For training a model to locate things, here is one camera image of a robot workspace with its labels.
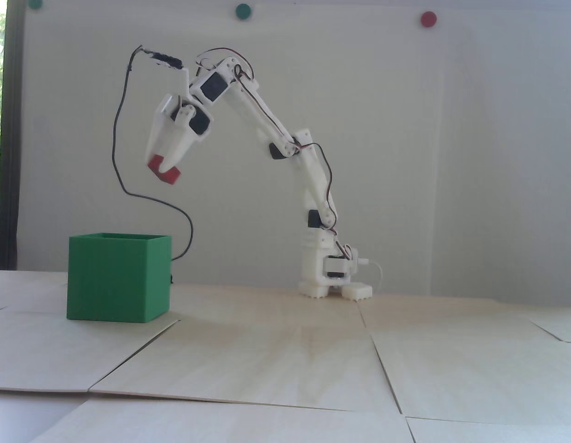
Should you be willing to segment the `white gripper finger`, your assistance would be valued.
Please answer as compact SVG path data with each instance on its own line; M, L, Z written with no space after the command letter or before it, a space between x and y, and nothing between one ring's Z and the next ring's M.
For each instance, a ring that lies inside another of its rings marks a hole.
M167 94L159 103L154 112L150 135L148 137L144 160L149 161L160 150L164 137L174 127L175 122L171 114L176 108L176 96Z
M178 110L174 120L170 116L167 118L167 126L169 126L168 150L161 163L161 173L166 173L174 168L197 138L190 127L190 121L195 114L195 106L187 105Z

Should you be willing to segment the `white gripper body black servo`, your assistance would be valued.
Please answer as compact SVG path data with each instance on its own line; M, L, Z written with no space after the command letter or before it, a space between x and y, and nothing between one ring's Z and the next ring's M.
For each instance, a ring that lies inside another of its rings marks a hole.
M188 139L203 139L210 131L213 117L195 96L174 95L174 126Z

